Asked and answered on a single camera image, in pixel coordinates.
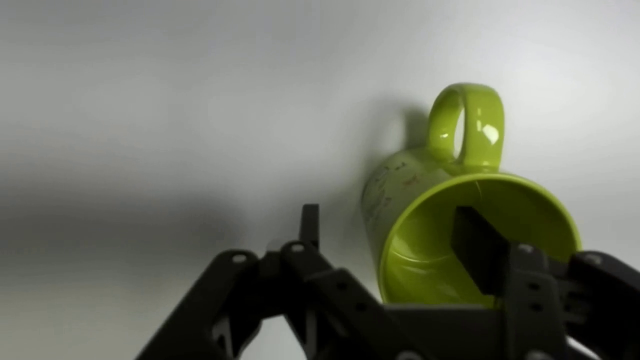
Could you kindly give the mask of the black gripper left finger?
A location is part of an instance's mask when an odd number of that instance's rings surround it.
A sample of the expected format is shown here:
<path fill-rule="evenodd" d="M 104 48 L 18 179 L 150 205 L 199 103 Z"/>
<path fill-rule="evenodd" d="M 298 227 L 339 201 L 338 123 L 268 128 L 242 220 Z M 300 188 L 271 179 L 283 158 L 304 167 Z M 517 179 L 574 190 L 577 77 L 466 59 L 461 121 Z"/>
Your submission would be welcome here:
<path fill-rule="evenodd" d="M 319 205 L 304 203 L 298 237 L 262 258 L 217 253 L 136 360 L 239 360 L 268 317 L 282 315 L 306 360 L 396 360 L 387 312 L 319 253 Z"/>

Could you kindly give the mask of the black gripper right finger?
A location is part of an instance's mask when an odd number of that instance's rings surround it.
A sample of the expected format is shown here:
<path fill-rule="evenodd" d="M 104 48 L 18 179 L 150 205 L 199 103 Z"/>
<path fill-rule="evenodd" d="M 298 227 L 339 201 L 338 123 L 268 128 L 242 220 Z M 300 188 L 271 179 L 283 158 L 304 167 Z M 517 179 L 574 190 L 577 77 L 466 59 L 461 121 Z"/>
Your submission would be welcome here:
<path fill-rule="evenodd" d="M 598 250 L 556 262 L 469 205 L 454 210 L 451 247 L 499 300 L 507 360 L 640 360 L 640 271 L 625 262 Z"/>

